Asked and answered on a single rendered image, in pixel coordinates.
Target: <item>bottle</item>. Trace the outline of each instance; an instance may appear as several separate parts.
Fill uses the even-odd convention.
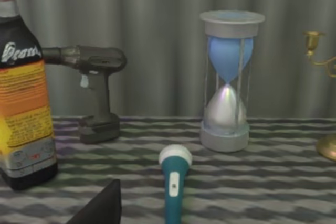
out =
[[[0,173],[13,190],[57,174],[41,46],[16,0],[0,0]]]

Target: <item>table surface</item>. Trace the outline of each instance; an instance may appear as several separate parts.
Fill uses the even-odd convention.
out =
[[[185,181],[183,223],[336,222],[336,165],[315,151],[336,120],[250,119],[249,146],[220,154],[199,143],[197,118],[123,118],[120,139],[84,145],[77,119],[55,118],[59,174],[15,193],[0,180],[0,223],[66,223],[114,178],[122,224],[163,224],[158,153],[184,144],[194,164]]]

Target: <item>white microphone head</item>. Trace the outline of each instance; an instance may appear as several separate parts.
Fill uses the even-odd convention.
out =
[[[161,150],[159,154],[159,164],[162,164],[166,158],[172,156],[178,156],[185,159],[188,162],[189,167],[193,162],[193,156],[186,147],[180,144],[172,144]]]

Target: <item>sand timer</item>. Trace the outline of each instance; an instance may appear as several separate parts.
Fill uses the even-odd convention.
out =
[[[243,72],[251,58],[259,23],[265,17],[251,12],[218,10],[202,13],[201,19],[208,37],[201,142],[214,151],[235,152],[248,144],[249,125],[242,87],[248,86],[244,82],[248,82],[249,77],[243,78]],[[215,92],[208,102],[209,62],[216,78]]]

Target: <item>teal microphone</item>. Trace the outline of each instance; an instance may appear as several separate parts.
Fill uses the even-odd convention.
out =
[[[178,144],[167,146],[159,154],[165,178],[165,224],[181,224],[184,177],[192,159],[190,151]]]

